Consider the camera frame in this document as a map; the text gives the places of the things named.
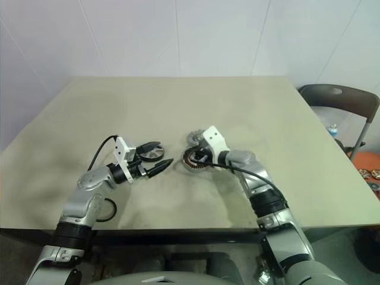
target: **chair backrest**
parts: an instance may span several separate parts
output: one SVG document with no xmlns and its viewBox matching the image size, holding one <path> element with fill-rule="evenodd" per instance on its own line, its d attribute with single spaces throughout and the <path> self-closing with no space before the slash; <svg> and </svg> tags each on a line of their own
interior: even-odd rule
<svg viewBox="0 0 380 285">
<path fill-rule="evenodd" d="M 332 107 L 367 118 L 372 123 L 380 99 L 363 90 L 332 84 L 305 85 L 299 93 L 310 106 Z"/>
</svg>

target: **robotic arm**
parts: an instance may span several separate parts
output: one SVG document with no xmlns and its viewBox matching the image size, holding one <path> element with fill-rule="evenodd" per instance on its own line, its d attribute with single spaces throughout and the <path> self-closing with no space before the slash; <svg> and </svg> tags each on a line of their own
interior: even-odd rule
<svg viewBox="0 0 380 285">
<path fill-rule="evenodd" d="M 68 198 L 50 243 L 42 249 L 27 285 L 77 285 L 81 273 L 75 269 L 90 249 L 94 226 L 105 198 L 118 184 L 164 171 L 173 159 L 162 160 L 151 169 L 141 165 L 140 154 L 156 148 L 159 142 L 135 147 L 122 137 L 115 137 L 117 163 L 90 170 L 79 178 L 77 188 Z"/>
<path fill-rule="evenodd" d="M 257 216 L 264 233 L 261 262 L 264 271 L 259 276 L 267 284 L 270 275 L 284 277 L 290 285 L 344 285 L 345 283 L 323 264 L 316 262 L 312 247 L 291 213 L 287 201 L 273 184 L 267 171 L 248 151 L 230 150 L 212 126 L 191 133 L 191 148 L 183 154 L 186 168 L 193 172 L 207 166 L 230 169 Z M 162 172 L 173 159 L 163 160 L 151 169 L 141 165 L 140 154 L 154 149 L 159 142 L 135 147 L 121 137 L 115 137 L 116 163 L 90 170 L 80 177 L 75 192 L 64 206 L 61 218 L 30 274 L 28 285 L 78 285 L 81 273 L 75 266 L 90 249 L 94 226 L 105 198 L 118 184 Z"/>
<path fill-rule="evenodd" d="M 265 235 L 261 244 L 262 264 L 268 271 L 264 270 L 259 276 L 262 284 L 266 284 L 270 274 L 285 277 L 291 285 L 345 284 L 326 266 L 315 261 L 312 247 L 283 194 L 253 153 L 230 150 L 214 126 L 191 133 L 188 141 L 192 147 L 184 152 L 183 162 L 189 170 L 219 166 L 232 169 L 239 178 Z"/>
</svg>

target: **gray chair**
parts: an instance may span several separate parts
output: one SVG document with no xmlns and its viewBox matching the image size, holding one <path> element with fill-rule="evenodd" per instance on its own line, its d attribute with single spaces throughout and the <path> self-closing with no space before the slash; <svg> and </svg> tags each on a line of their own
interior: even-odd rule
<svg viewBox="0 0 380 285">
<path fill-rule="evenodd" d="M 309 106 L 332 107 L 365 117 L 366 123 L 350 155 L 352 161 L 376 115 L 380 99 L 363 90 L 332 84 L 311 84 L 299 89 Z"/>
</svg>

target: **table surface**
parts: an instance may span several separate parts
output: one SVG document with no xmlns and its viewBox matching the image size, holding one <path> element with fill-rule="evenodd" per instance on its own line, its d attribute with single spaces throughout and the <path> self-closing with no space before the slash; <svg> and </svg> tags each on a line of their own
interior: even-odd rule
<svg viewBox="0 0 380 285">
<path fill-rule="evenodd" d="M 119 134 L 159 140 L 175 161 L 110 194 L 116 217 L 96 229 L 256 228 L 238 180 L 180 162 L 186 136 L 215 125 L 232 149 L 253 151 L 302 227 L 380 223 L 380 203 L 284 77 L 77 77 L 1 157 L 0 226 L 54 229 L 100 143 Z M 112 143 L 95 166 L 114 162 Z"/>
</svg>

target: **water bottle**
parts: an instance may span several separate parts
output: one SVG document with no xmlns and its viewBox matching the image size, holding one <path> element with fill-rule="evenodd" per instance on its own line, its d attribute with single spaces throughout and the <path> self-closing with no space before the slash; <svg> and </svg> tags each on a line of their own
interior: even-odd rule
<svg viewBox="0 0 380 285">
<path fill-rule="evenodd" d="M 330 126 L 327 127 L 327 131 L 330 133 L 330 135 L 335 138 L 335 136 L 338 134 L 338 128 L 337 128 L 337 124 L 334 123 Z"/>
</svg>

